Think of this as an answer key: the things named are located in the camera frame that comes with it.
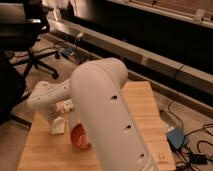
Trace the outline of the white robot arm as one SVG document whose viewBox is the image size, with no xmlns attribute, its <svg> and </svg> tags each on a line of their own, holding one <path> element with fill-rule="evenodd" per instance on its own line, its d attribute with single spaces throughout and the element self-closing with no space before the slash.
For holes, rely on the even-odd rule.
<svg viewBox="0 0 213 171">
<path fill-rule="evenodd" d="M 62 83 L 38 82 L 27 103 L 52 119 L 51 107 L 70 99 L 104 171 L 159 171 L 121 92 L 127 77 L 116 58 L 85 62 Z"/>
</svg>

